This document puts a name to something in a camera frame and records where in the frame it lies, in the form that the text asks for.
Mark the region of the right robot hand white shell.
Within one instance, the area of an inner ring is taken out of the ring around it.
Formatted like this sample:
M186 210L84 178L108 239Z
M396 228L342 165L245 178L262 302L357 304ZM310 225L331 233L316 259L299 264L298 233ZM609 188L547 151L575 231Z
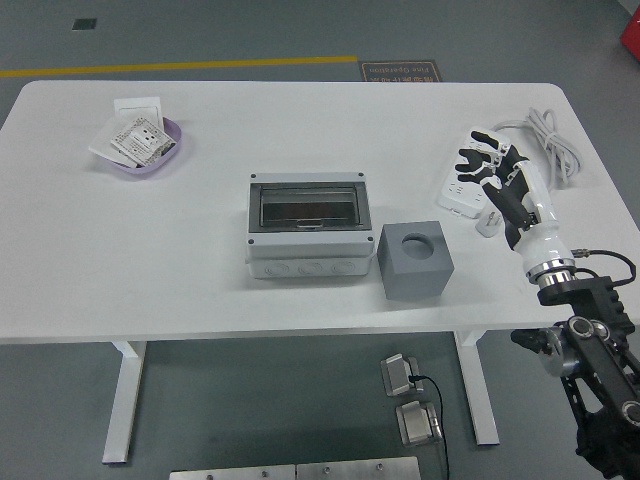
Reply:
M574 256L559 237L559 221L539 169L491 130L472 129L470 143L459 155L464 161L455 165L458 180L479 185L502 214L507 244L521 256L529 282L556 272L572 275Z

